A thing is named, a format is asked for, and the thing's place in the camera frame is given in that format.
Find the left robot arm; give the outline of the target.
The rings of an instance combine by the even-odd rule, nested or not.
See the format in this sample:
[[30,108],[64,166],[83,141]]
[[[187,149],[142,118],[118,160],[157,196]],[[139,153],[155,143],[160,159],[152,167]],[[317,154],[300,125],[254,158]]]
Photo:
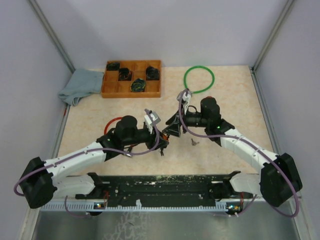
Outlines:
[[84,195],[97,199],[103,195],[104,186],[96,174],[71,174],[119,155],[133,156],[134,153],[125,148],[139,144],[146,145],[146,154],[164,150],[169,145],[169,138],[158,130],[159,121],[157,116],[150,113],[145,115],[143,127],[139,129],[137,119],[126,115],[105,135],[80,150],[47,160],[41,160],[40,157],[31,159],[15,187],[21,188],[19,195],[25,197],[31,209],[40,208],[53,198],[65,196]]

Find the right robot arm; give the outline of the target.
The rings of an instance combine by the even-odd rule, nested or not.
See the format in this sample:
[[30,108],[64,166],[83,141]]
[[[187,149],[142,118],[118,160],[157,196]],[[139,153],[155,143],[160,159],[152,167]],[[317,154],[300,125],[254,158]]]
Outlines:
[[180,137],[190,133],[209,139],[236,154],[249,164],[255,173],[236,173],[223,185],[223,192],[235,198],[240,192],[261,196],[273,207],[279,207],[289,198],[298,197],[303,184],[293,157],[277,154],[241,134],[234,125],[222,118],[220,107],[213,97],[200,102],[200,110],[190,111],[191,94],[181,92],[177,97],[178,110],[167,122],[164,133]]

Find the orange black padlock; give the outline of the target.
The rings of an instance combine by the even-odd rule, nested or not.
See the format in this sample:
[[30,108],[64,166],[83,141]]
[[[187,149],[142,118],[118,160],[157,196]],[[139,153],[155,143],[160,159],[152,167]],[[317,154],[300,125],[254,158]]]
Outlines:
[[169,136],[168,134],[162,134],[161,137],[162,137],[165,141],[168,141],[170,136]]

